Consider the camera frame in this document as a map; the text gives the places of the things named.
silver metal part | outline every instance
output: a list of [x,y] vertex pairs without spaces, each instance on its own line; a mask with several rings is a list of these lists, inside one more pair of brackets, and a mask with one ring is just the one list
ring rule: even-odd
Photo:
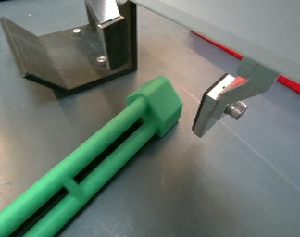
[[243,101],[238,101],[227,106],[224,113],[230,115],[232,119],[238,120],[247,107],[248,105]]
[[240,61],[238,75],[236,78],[223,75],[204,92],[192,123],[192,132],[199,137],[224,114],[234,119],[240,117],[247,108],[240,100],[263,93],[278,76],[247,58]]
[[85,0],[88,22],[96,29],[108,70],[117,69],[128,59],[127,23],[115,0]]
[[85,0],[85,6],[97,24],[120,16],[115,0]]
[[99,56],[99,57],[95,59],[95,61],[96,61],[96,65],[97,65],[99,67],[103,67],[103,66],[105,65],[105,58],[104,58],[103,56]]
[[80,36],[81,35],[81,30],[79,28],[75,28],[72,30],[72,32],[73,32],[73,36]]

metal clamp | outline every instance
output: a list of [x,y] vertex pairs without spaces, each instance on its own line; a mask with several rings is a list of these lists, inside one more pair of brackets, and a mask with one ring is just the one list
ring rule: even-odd
[[278,76],[274,71],[248,58],[240,61],[238,75],[239,77],[234,78],[224,74],[203,94],[191,127],[198,137],[206,134],[224,114],[239,119],[247,108],[242,99],[263,93]]

metal bracket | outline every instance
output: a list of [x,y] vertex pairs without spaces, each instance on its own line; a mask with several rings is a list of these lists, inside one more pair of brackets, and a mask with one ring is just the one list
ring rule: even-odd
[[[105,14],[95,21],[96,12],[88,10],[89,24],[43,36],[0,18],[21,76],[67,95],[136,70],[136,6],[91,2],[112,3],[120,15]],[[97,16],[105,13],[105,8],[97,10]]]
[[278,76],[274,71],[248,58],[240,61],[238,75],[239,77],[234,78],[224,74],[203,94],[191,127],[199,137],[206,134],[224,114],[239,119],[247,108],[240,100],[263,93]]

metal plate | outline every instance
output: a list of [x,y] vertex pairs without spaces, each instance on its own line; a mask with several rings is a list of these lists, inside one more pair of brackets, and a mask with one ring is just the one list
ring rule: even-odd
[[96,30],[89,24],[75,27],[80,29],[80,36],[75,36],[73,29],[69,29],[37,37],[1,18],[21,76],[64,94],[73,94],[135,71],[135,5],[125,3],[120,6],[120,12],[127,21],[128,58],[124,65],[115,70],[96,64],[103,49]]

green rod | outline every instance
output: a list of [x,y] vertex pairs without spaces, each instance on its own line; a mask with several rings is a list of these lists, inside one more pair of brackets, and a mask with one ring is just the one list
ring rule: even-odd
[[72,187],[69,194],[60,200],[57,205],[40,219],[25,236],[53,236],[75,215],[80,207],[88,202],[93,194],[107,183],[109,178],[121,168],[128,159],[135,155],[141,146],[154,136],[158,130],[155,122],[141,124],[124,143],[111,153],[108,158],[95,168],[87,178]]
[[146,100],[137,98],[3,209],[0,237],[8,236],[16,230],[64,185],[67,188],[72,187],[69,179],[89,164],[146,111]]

